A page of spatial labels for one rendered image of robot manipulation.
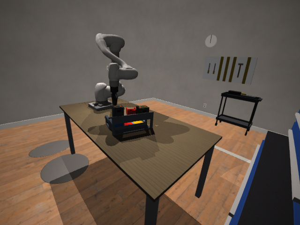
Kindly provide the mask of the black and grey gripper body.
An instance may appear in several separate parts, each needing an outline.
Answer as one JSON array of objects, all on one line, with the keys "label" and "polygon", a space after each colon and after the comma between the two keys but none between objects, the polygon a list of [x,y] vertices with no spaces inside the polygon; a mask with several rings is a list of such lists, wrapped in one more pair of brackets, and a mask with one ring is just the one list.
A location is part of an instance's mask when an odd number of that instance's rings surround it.
[{"label": "black and grey gripper body", "polygon": [[110,87],[110,92],[112,92],[112,94],[114,94],[115,97],[115,94],[117,94],[118,92],[118,87]]}]

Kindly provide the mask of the dark grey metal shelf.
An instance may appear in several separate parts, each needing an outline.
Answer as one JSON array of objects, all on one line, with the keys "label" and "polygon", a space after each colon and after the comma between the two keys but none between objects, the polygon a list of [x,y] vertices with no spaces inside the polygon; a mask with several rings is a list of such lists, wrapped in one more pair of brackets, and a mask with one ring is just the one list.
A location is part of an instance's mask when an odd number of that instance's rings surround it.
[{"label": "dark grey metal shelf", "polygon": [[[147,112],[117,117],[108,117],[108,115],[105,115],[105,123],[108,126],[109,130],[112,129],[112,135],[120,135],[124,133],[153,128],[153,114],[154,112]],[[150,127],[147,125],[147,120],[149,119]],[[124,123],[123,126],[115,127],[116,124],[122,123]]]}]

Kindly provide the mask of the red bin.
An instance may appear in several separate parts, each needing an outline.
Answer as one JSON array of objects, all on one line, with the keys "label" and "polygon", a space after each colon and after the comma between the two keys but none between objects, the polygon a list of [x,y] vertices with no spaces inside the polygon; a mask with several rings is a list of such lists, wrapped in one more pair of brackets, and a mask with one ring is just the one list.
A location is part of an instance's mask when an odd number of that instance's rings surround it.
[{"label": "red bin", "polygon": [[127,115],[136,114],[136,108],[134,108],[134,109],[127,109],[126,108],[126,113],[127,113]]}]

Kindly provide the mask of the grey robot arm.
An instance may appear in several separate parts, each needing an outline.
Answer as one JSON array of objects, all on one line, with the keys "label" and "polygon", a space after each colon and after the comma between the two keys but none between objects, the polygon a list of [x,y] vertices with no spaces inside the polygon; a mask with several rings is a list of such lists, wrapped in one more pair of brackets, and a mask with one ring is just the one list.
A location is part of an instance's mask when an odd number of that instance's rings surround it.
[{"label": "grey robot arm", "polygon": [[[111,104],[108,98],[111,98],[112,92],[110,87],[118,87],[117,96],[122,96],[125,93],[125,88],[121,85],[120,79],[132,80],[138,76],[138,71],[119,58],[119,52],[124,47],[125,41],[117,35],[106,35],[98,33],[96,35],[96,43],[102,53],[111,59],[108,67],[109,86],[105,83],[97,83],[95,87],[96,103],[93,105],[104,106]],[[108,51],[109,47],[110,51]],[[122,66],[122,68],[119,67]]]}]

